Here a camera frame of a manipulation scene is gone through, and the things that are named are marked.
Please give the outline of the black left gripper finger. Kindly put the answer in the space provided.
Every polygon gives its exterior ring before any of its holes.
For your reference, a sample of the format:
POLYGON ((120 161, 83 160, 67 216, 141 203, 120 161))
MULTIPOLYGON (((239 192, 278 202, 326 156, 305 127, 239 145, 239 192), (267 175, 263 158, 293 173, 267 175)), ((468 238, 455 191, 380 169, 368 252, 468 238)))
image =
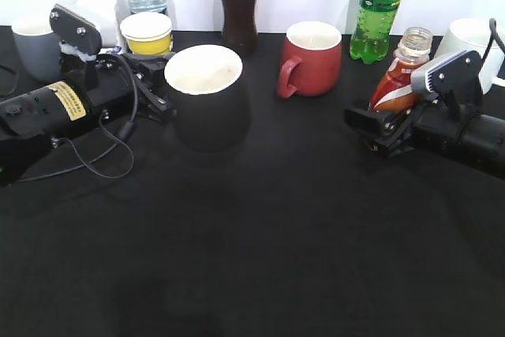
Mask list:
POLYGON ((137 86, 139 96, 138 116, 158 123, 168 123, 176 115, 174 105, 145 86, 137 86))

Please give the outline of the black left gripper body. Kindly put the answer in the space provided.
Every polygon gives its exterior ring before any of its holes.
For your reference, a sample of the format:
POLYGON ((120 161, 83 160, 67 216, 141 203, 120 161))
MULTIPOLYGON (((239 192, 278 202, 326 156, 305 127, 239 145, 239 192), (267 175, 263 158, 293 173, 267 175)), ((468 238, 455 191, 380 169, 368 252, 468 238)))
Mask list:
POLYGON ((96 78, 85 81, 88 105, 95 114, 107 110, 115 118, 139 110, 137 86, 166 98, 164 55, 101 54, 95 61, 96 78))

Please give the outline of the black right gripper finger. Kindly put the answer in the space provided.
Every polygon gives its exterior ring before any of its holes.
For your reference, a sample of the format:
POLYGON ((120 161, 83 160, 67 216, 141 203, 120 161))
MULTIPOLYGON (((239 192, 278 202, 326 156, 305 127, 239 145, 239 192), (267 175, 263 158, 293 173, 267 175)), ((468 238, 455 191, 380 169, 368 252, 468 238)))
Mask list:
POLYGON ((351 129, 359 133, 379 136, 389 121, 389 112, 351 107, 344 110, 344 121, 351 129))

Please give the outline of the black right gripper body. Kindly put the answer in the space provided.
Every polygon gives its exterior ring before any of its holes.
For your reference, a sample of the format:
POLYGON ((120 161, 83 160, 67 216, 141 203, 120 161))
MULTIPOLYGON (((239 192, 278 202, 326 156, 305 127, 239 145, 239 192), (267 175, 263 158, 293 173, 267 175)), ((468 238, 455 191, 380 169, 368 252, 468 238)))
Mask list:
POLYGON ((375 129, 369 132, 365 145, 371 151, 383 158, 393 158, 414 150, 414 124, 421 116, 425 106, 418 104, 395 114, 392 110, 366 110, 366 115, 375 124, 375 129))

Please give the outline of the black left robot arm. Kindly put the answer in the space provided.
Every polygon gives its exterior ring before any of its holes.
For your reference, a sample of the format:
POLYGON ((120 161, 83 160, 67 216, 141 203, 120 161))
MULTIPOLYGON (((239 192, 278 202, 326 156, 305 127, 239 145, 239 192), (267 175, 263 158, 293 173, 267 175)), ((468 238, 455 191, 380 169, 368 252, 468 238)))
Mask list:
POLYGON ((1 184, 23 174, 64 141, 125 117, 116 133, 126 146, 144 117, 165 123, 174 115, 163 71, 172 54, 99 54, 93 61, 66 57, 62 80, 1 102, 1 184))

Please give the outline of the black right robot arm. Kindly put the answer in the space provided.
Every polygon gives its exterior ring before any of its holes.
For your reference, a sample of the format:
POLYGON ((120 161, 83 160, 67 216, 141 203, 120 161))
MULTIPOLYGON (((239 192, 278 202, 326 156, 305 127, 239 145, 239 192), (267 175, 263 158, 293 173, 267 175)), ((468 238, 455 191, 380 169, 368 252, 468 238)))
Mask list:
POLYGON ((475 107, 459 110, 452 118, 443 103, 422 102, 399 114, 350 107, 344 121, 383 157, 426 150, 504 179, 504 120, 475 107))

